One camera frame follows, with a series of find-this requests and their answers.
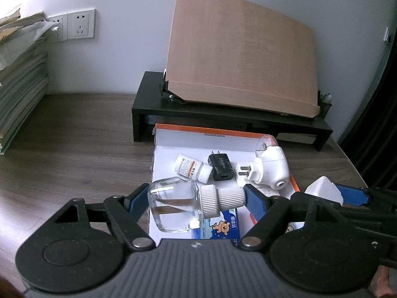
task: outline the black monitor stand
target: black monitor stand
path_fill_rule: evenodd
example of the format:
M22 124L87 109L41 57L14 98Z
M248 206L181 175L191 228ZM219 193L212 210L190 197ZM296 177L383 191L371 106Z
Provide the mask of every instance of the black monitor stand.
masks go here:
M237 108L232 106L185 103L179 104L161 95L163 73L146 71L143 75L132 112L133 139L140 136L148 124L167 123L212 127L216 129L272 134L302 133L315 135L313 146L320 151L332 133L325 121L315 118Z

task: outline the stack of books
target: stack of books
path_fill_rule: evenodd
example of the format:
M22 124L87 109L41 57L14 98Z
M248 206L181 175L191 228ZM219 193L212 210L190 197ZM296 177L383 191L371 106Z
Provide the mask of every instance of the stack of books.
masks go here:
M4 154L48 84L41 35L51 27L44 14L0 19L0 154Z

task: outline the power adapter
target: power adapter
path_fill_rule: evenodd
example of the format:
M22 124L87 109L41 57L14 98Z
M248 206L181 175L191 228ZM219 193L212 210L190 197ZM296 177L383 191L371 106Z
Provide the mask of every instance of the power adapter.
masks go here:
M208 164L213 168L212 176L216 182L233 179L233 167L226 153L212 152L208 157Z

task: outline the bottle cap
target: bottle cap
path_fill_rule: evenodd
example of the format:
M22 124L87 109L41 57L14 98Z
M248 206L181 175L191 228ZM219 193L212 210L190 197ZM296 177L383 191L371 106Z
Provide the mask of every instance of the bottle cap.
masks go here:
M242 187L216 189L215 185L203 185L200 203L204 219L211 219L222 211L244 206L245 191Z
M212 172L212 167L209 164L202 164L202 167L200 169L200 171L198 172L198 178L197 180L199 182L202 182L204 184L207 183L208 178L210 177Z

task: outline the white wall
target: white wall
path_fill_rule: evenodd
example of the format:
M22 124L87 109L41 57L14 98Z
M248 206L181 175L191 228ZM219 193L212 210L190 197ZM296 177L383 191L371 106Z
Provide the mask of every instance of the white wall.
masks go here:
M327 122L338 139L358 108L385 44L397 0L248 0L314 31L318 85L333 96ZM97 9L96 37L48 47L51 92L137 91L144 71L163 71L175 0L0 0L22 15Z

